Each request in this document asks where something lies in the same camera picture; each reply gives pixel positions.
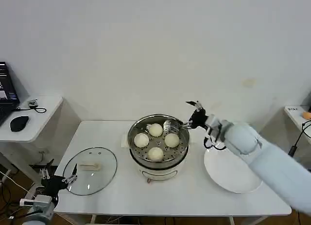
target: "metal rim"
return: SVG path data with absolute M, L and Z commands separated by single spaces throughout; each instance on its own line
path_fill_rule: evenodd
M 69 162 L 66 164 L 65 168 L 64 168 L 63 177 L 64 177 L 64 173 L 65 173 L 66 167 L 68 166 L 68 164 L 69 164 L 78 154 L 80 154 L 80 153 L 83 152 L 83 151 L 90 150 L 90 149 L 94 149 L 94 148 L 102 148 L 102 149 L 105 149 L 105 150 L 109 151 L 110 153 L 112 153 L 112 155 L 114 156 L 114 158 L 115 158 L 115 160 L 116 160 L 116 170 L 115 170 L 115 173 L 113 174 L 111 180 L 109 180 L 109 182 L 108 182 L 102 189 L 97 190 L 97 191 L 95 191 L 95 192 L 93 192 L 93 193 L 90 193 L 90 194 L 87 194 L 87 195 L 85 195 L 85 194 L 73 193 L 73 192 L 69 191 L 68 188 L 66 188 L 68 192 L 71 192 L 72 194 L 77 195 L 77 196 L 89 196 L 89 195 L 93 195 L 93 194 L 95 194 L 95 193 L 97 193 L 97 192 L 103 190 L 104 188 L 106 188 L 106 187 L 110 184 L 110 182 L 113 180 L 113 178 L 115 178 L 115 175 L 116 175 L 117 169 L 118 169 L 118 160 L 117 160 L 117 157 L 116 157 L 116 155 L 115 155 L 111 150 L 109 150 L 109 149 L 107 149 L 107 148 L 104 148 L 104 147 L 99 147 L 99 146 L 98 146 L 98 147 L 90 147 L 90 148 L 84 149 L 84 150 L 80 151 L 79 153 L 77 153 L 74 157 L 72 157 L 72 158 L 69 160 Z

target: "white table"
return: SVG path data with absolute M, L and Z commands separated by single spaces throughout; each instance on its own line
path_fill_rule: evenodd
M 133 121 L 83 121 L 80 123 L 55 174 L 62 175 L 68 161 L 90 147 L 110 149 L 117 158 L 115 178 L 90 196 L 59 192 L 57 213 L 131 216 L 270 216 L 287 215 L 291 208 L 264 183 L 247 194 L 219 187 L 204 167 L 203 134 L 190 130 L 191 148 L 183 171 L 164 182 L 146 183 L 138 173 L 121 138 Z
M 23 159 L 23 156 L 14 150 L 14 146 L 8 144 L 8 142 L 30 143 L 34 141 L 63 101 L 61 96 L 30 96 L 20 104 L 20 107 L 29 108 L 27 101 L 34 99 L 37 99 L 38 107 L 46 108 L 47 111 L 45 113 L 37 113 L 34 110 L 13 112 L 0 126 L 0 142 L 7 143 L 1 147 L 2 150 L 5 149 L 2 154 L 30 179 L 40 184 L 39 175 Z M 22 131 L 12 132 L 10 122 L 19 116 L 29 116 L 30 119 Z
M 307 121 L 306 119 L 302 117 L 302 114 L 308 111 L 308 109 L 309 109 L 309 106 L 286 106 L 284 108 L 284 111 L 291 118 L 291 120 L 298 127 L 298 129 L 301 131 L 302 123 Z M 306 129 L 305 132 L 306 134 L 311 136 L 311 128 Z M 308 138 L 307 136 L 306 138 L 308 142 L 311 144 L 311 138 Z

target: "cable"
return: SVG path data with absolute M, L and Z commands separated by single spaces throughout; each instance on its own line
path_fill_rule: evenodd
M 3 214 L 5 214 L 5 212 L 2 212 L 2 211 L 3 211 L 4 209 L 6 209 L 7 206 L 10 205 L 11 191 L 10 191 L 9 187 L 7 187 L 7 186 L 3 183 L 2 179 L 0 180 L 0 183 L 2 184 L 2 189 L 1 189 L 2 198 L 3 198 L 4 202 L 5 202 L 5 205 L 0 209 L 0 214 L 3 215 Z M 9 200 L 8 200 L 8 201 L 6 201 L 6 199 L 5 199 L 5 197 L 4 197 L 4 190 L 3 190 L 4 188 L 8 189 L 8 191 L 9 191 Z
M 298 147 L 297 147 L 297 144 L 298 144 L 298 142 L 299 142 L 299 140 L 300 140 L 302 134 L 305 134 L 307 137 L 311 138 L 311 137 L 305 132 L 305 130 L 306 130 L 307 128 L 309 128 L 309 127 L 311 126 L 311 124 L 309 124 L 307 127 L 304 128 L 304 126 L 305 126 L 307 123 L 309 123 L 309 122 L 311 122 L 311 120 L 310 120 L 310 121 L 306 121 L 306 122 L 304 122 L 304 123 L 301 124 L 301 132 L 300 132 L 300 134 L 299 134 L 299 136 L 298 136 L 298 138 L 297 138 L 296 143 L 291 147 L 290 151 L 288 152 L 288 155 L 289 155 L 289 156 L 291 156 L 291 157 L 294 156 L 294 154 L 295 154 L 295 152 L 296 152 L 296 150 L 297 150 L 297 148 L 298 148 Z
M 301 221 L 300 221 L 300 213 L 298 212 L 298 222 L 299 222 L 299 225 L 301 225 Z
M 47 110 L 43 107 L 35 107 L 35 108 L 26 108 L 26 109 L 21 109 L 20 107 L 17 107 L 12 110 L 12 112 L 19 112 L 19 111 L 27 111 L 27 110 L 34 110 L 37 113 L 45 113 Z
M 29 215 L 38 214 L 38 213 L 42 213 L 42 210 L 39 209 L 39 210 L 36 210 L 36 211 L 34 211 L 34 212 L 31 212 L 31 213 L 27 213 L 27 214 L 23 214 L 23 215 L 14 217 L 14 218 L 11 220 L 10 225 L 14 225 L 14 220 L 16 220 L 16 219 L 21 219 L 21 218 L 27 217 L 27 216 L 29 216 Z
M 10 215 L 8 215 L 8 217 L 5 217 L 4 219 L 1 219 L 0 222 L 2 222 L 2 221 L 4 221 L 4 220 L 8 219 L 9 217 L 11 217 L 13 214 L 16 214 L 16 213 L 17 213 L 18 211 L 20 211 L 21 209 L 23 209 L 23 207 L 21 207 L 21 208 L 15 210 L 15 211 L 12 212 Z
M 112 223 L 112 222 L 114 222 L 114 221 L 116 221 L 116 220 L 118 220 L 118 219 L 120 219 L 120 218 L 122 218 L 122 217 L 124 217 L 124 216 L 120 216 L 120 217 L 118 217 L 118 218 L 116 218 L 116 219 L 114 219 L 114 220 L 111 220 L 111 221 L 108 222 L 107 224 L 110 224 L 110 223 Z
M 30 165 L 30 167 L 33 168 L 35 165 L 38 165 L 38 164 L 42 163 L 42 161 L 43 161 L 43 159 L 44 159 L 44 152 L 39 152 L 39 154 L 41 154 L 41 159 L 40 159 L 40 161 L 37 162 L 37 163 L 35 163 L 35 164 L 33 164 L 33 165 Z
M 19 185 L 18 183 L 16 183 L 11 177 L 7 176 L 6 174 L 4 174 L 3 172 L 0 171 L 0 173 L 4 176 L 6 176 L 7 178 L 9 178 L 14 184 L 16 184 L 17 186 L 19 186 L 21 189 L 25 190 L 26 192 L 28 192 L 29 194 L 31 194 L 27 189 L 25 189 L 24 187 L 22 187 L 21 185 Z

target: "pot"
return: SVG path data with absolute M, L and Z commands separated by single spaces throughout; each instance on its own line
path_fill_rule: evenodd
M 148 126 L 153 123 L 158 123 L 163 127 L 161 136 L 153 137 L 149 134 Z M 144 148 L 138 148 L 134 144 L 134 137 L 139 133 L 144 133 L 149 138 L 149 144 Z M 169 148 L 165 145 L 164 139 L 169 133 L 175 133 L 179 136 L 179 144 L 175 148 Z M 138 164 L 140 172 L 153 180 L 164 180 L 177 174 L 177 166 L 181 165 L 188 153 L 189 139 L 189 132 L 182 128 L 182 121 L 163 114 L 153 114 L 139 119 L 132 125 L 127 136 L 131 157 Z M 153 147 L 162 149 L 164 159 L 161 162 L 148 159 L 147 153 Z

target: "mouse cable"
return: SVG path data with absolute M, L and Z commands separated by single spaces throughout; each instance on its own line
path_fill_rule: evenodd
M 27 110 L 34 110 L 37 113 L 45 113 L 47 111 L 43 107 L 26 108 L 26 109 L 21 109 L 20 107 L 18 107 L 18 108 L 13 109 L 12 112 L 27 111 Z

